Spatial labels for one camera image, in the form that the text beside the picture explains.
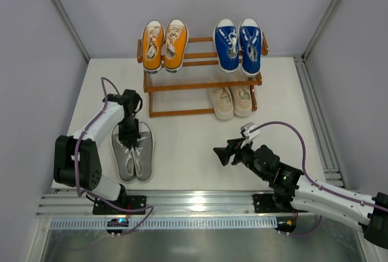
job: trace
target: tabletop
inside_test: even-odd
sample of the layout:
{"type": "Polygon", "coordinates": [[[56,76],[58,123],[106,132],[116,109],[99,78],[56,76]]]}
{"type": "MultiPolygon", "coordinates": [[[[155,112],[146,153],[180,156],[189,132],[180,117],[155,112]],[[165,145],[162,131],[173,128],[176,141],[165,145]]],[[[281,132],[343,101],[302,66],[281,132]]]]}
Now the tabletop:
{"type": "MultiPolygon", "coordinates": [[[[159,73],[168,73],[162,69],[159,73]]],[[[79,93],[68,134],[82,128],[100,109],[104,95],[100,77],[111,80],[120,92],[136,90],[143,109],[136,115],[147,123],[155,139],[153,176],[148,182],[136,179],[125,183],[119,178],[110,135],[99,148],[102,171],[130,190],[269,190],[244,165],[223,167],[213,152],[226,146],[226,140],[239,138],[240,127],[254,122],[284,121],[302,134],[307,149],[309,175],[324,181],[323,167],[293,58],[262,58],[263,84],[255,87],[258,110],[245,118],[234,116],[220,121],[214,114],[150,118],[148,96],[143,91],[143,69],[136,59],[91,59],[79,93]]],[[[108,93],[114,89],[107,84],[108,93]]],[[[179,90],[154,93],[154,111],[210,108],[206,90],[179,90]]],[[[253,149],[262,144],[280,156],[281,161],[301,169],[302,148],[288,128],[274,125],[261,129],[253,149]]],[[[66,188],[55,181],[52,188],[66,188]]]]}

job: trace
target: sneaker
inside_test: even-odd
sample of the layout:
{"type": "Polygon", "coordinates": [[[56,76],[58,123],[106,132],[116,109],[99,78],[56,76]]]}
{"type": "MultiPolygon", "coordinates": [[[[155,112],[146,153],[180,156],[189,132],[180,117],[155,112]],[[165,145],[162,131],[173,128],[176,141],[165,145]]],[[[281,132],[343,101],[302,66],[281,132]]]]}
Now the sneaker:
{"type": "Polygon", "coordinates": [[[168,72],[175,73],[181,69],[188,42],[187,26],[179,19],[172,20],[167,27],[164,47],[164,67],[168,72]]]}
{"type": "Polygon", "coordinates": [[[232,73],[238,68],[238,43],[236,27],[230,19],[220,21],[213,32],[219,67],[225,73],[232,73]]]}
{"type": "Polygon", "coordinates": [[[139,181],[146,182],[152,177],[153,173],[153,150],[154,142],[150,127],[143,122],[139,122],[138,146],[132,149],[135,160],[135,173],[139,181]]]}
{"type": "Polygon", "coordinates": [[[263,34],[254,19],[247,18],[240,24],[239,41],[243,53],[241,70],[248,77],[254,77],[260,71],[263,45],[263,34]]]}
{"type": "Polygon", "coordinates": [[[213,104],[217,118],[225,121],[233,116],[232,96],[228,88],[208,88],[207,94],[213,104]]]}
{"type": "Polygon", "coordinates": [[[135,175],[135,161],[131,151],[119,141],[118,126],[112,131],[112,147],[115,155],[119,176],[124,182],[132,181],[135,175]]]}
{"type": "Polygon", "coordinates": [[[249,86],[229,87],[233,99],[233,108],[235,115],[249,116],[252,112],[252,99],[250,97],[249,86]]]}
{"type": "Polygon", "coordinates": [[[163,25],[159,21],[150,21],[143,30],[143,67],[153,74],[162,69],[163,25]]]}

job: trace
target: yellow sneaker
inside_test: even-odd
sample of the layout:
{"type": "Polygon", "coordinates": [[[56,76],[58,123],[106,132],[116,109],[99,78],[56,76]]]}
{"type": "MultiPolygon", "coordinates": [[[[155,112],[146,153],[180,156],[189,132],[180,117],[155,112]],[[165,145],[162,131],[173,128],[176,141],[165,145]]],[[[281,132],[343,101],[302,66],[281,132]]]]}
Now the yellow sneaker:
{"type": "Polygon", "coordinates": [[[170,22],[166,31],[164,67],[168,72],[177,72],[183,65],[183,56],[189,41],[189,31],[179,19],[170,22]]]}
{"type": "Polygon", "coordinates": [[[149,73],[162,69],[163,25],[159,21],[150,21],[144,28],[142,37],[143,67],[149,73]]]}

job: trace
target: gray wall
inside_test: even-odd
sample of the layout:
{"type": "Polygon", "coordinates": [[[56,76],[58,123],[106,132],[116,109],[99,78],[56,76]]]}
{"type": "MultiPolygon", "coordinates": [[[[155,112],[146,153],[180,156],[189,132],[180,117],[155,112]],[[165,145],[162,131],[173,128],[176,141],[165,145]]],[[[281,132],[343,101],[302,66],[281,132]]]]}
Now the gray wall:
{"type": "Polygon", "coordinates": [[[308,60],[351,187],[388,192],[388,1],[344,0],[308,60]]]}
{"type": "Polygon", "coordinates": [[[0,257],[15,262],[31,242],[86,63],[50,0],[0,0],[0,15],[0,257]]]}
{"type": "Polygon", "coordinates": [[[180,18],[191,37],[210,36],[222,18],[259,21],[270,53],[301,54],[330,0],[61,0],[92,58],[134,57],[152,19],[180,18]]]}

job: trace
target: gray shoe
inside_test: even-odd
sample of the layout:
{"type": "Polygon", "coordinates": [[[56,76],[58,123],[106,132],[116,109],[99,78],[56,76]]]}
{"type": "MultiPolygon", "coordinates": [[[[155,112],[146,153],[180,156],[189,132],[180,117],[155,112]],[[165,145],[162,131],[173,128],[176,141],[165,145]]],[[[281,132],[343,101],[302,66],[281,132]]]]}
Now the gray shoe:
{"type": "Polygon", "coordinates": [[[139,122],[140,139],[138,147],[133,152],[135,160],[135,172],[139,181],[145,182],[151,179],[153,173],[153,137],[150,127],[139,122]]]}
{"type": "Polygon", "coordinates": [[[112,147],[119,167],[120,178],[129,182],[135,178],[135,162],[132,152],[119,141],[118,126],[112,131],[112,147]]]}

